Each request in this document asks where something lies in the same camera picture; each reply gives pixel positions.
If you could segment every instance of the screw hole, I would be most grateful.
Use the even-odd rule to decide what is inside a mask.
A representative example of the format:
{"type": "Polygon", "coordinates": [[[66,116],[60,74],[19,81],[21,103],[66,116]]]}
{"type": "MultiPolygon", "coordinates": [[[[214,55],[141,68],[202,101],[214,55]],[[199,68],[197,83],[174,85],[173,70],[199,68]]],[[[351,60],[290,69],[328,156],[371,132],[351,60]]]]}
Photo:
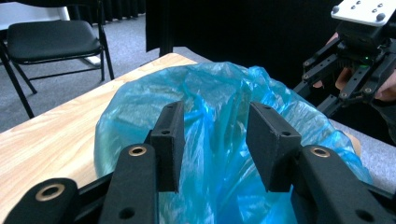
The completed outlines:
{"type": "Polygon", "coordinates": [[[119,213],[120,219],[129,219],[134,216],[134,209],[133,208],[124,208],[119,213]]]}
{"type": "Polygon", "coordinates": [[[368,42],[366,39],[363,39],[363,38],[359,38],[359,41],[362,42],[362,43],[367,43],[368,42]]]}
{"type": "Polygon", "coordinates": [[[320,154],[320,155],[326,155],[326,152],[325,152],[324,150],[322,150],[322,149],[316,148],[316,149],[315,149],[315,152],[318,153],[318,154],[320,154]]]}
{"type": "Polygon", "coordinates": [[[291,135],[291,133],[289,133],[289,132],[282,132],[282,135],[289,136],[289,135],[291,135]]]}
{"type": "Polygon", "coordinates": [[[46,190],[44,190],[44,192],[43,192],[43,196],[50,196],[50,195],[52,195],[52,194],[54,194],[54,193],[56,193],[56,192],[58,192],[58,188],[57,187],[52,187],[52,188],[49,188],[49,189],[46,189],[46,190]]]}
{"type": "Polygon", "coordinates": [[[142,151],[143,151],[142,148],[135,148],[132,152],[138,154],[138,153],[142,153],[142,151]]]}
{"type": "Polygon", "coordinates": [[[374,222],[374,217],[370,213],[364,210],[358,209],[356,210],[356,214],[358,215],[359,218],[363,219],[364,221],[374,222]]]}

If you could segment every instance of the blue plastic bag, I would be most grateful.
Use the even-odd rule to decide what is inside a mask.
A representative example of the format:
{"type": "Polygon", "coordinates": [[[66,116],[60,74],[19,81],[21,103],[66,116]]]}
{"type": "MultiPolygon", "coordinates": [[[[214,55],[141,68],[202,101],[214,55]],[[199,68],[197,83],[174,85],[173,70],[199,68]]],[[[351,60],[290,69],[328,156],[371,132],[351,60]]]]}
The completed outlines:
{"type": "Polygon", "coordinates": [[[186,146],[180,193],[160,193],[161,223],[295,223],[289,193],[266,192],[248,152],[250,102],[273,107],[303,137],[336,151],[354,174],[371,177],[349,139],[261,67],[200,63],[171,67],[123,85],[96,126],[98,176],[120,151],[142,143],[163,107],[184,101],[186,146]]]}

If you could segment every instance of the robotic hand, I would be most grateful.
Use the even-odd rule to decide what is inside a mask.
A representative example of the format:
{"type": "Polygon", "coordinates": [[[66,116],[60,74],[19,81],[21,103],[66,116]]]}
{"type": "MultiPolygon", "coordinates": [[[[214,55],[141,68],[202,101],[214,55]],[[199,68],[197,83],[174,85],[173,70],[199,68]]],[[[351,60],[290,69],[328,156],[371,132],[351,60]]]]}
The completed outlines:
{"type": "Polygon", "coordinates": [[[340,106],[370,103],[396,67],[395,9],[392,0],[346,0],[334,7],[332,17],[342,20],[338,37],[304,62],[303,80],[294,90],[306,97],[315,83],[329,81],[347,67],[351,79],[338,97],[330,95],[318,110],[330,117],[340,106]]]}
{"type": "Polygon", "coordinates": [[[336,152],[301,139],[269,105],[250,103],[247,148],[267,190],[291,190],[298,223],[394,223],[396,193],[359,181],[336,152]]]}

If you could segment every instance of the chair leg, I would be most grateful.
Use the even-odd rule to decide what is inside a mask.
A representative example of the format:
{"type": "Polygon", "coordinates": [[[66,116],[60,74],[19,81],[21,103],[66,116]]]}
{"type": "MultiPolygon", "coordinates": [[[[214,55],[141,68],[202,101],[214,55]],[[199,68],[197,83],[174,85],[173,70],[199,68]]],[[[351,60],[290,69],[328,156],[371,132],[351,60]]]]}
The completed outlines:
{"type": "Polygon", "coordinates": [[[108,52],[108,49],[106,49],[105,54],[106,54],[108,72],[110,73],[111,80],[113,80],[114,79],[113,65],[111,64],[110,53],[108,52]]]}
{"type": "Polygon", "coordinates": [[[101,39],[106,54],[108,73],[110,74],[110,79],[113,80],[114,79],[113,64],[111,63],[110,52],[108,51],[108,44],[107,44],[105,32],[102,32],[101,39]]]}
{"type": "Polygon", "coordinates": [[[102,74],[102,81],[105,81],[105,61],[103,51],[100,52],[100,71],[102,74]]]}
{"type": "Polygon", "coordinates": [[[23,72],[23,70],[21,69],[21,67],[17,64],[17,63],[12,63],[14,64],[14,67],[18,70],[18,72],[20,73],[21,77],[23,78],[23,80],[26,82],[26,84],[29,86],[30,90],[33,92],[33,94],[37,93],[37,90],[35,89],[35,87],[32,85],[32,82],[30,82],[29,78],[26,76],[26,74],[23,72]]]}
{"type": "Polygon", "coordinates": [[[27,101],[26,96],[23,94],[21,85],[18,82],[14,71],[12,71],[11,65],[8,63],[6,55],[4,55],[3,51],[1,51],[1,50],[0,50],[0,57],[1,57],[1,61],[4,65],[4,67],[7,70],[8,76],[11,79],[12,84],[14,85],[14,88],[17,91],[17,94],[20,96],[23,107],[26,110],[26,113],[29,116],[29,119],[34,118],[35,115],[33,114],[32,108],[29,106],[29,102],[27,101]]]}

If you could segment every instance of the gray carpet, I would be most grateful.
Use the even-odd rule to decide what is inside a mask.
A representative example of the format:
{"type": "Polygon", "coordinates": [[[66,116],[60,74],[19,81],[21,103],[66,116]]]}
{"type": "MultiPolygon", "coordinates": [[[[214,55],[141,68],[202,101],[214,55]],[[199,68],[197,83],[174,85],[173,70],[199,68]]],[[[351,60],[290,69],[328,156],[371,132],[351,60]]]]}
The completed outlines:
{"type": "MultiPolygon", "coordinates": [[[[144,63],[159,57],[157,49],[146,52],[146,17],[140,15],[137,19],[113,21],[106,24],[106,36],[113,62],[115,77],[120,77],[144,63]]],[[[186,48],[175,48],[180,53],[196,62],[207,62],[199,55],[186,48]]],[[[86,61],[74,60],[61,63],[46,63],[26,65],[22,69],[28,77],[60,73],[87,65],[86,61]]],[[[61,105],[81,94],[93,90],[110,80],[106,70],[106,80],[100,81],[100,70],[62,77],[52,77],[32,81],[37,94],[32,94],[21,77],[17,77],[29,101],[34,114],[40,115],[57,105],[61,105]]],[[[4,66],[0,66],[0,133],[29,119],[21,100],[16,93],[4,66]]]]}

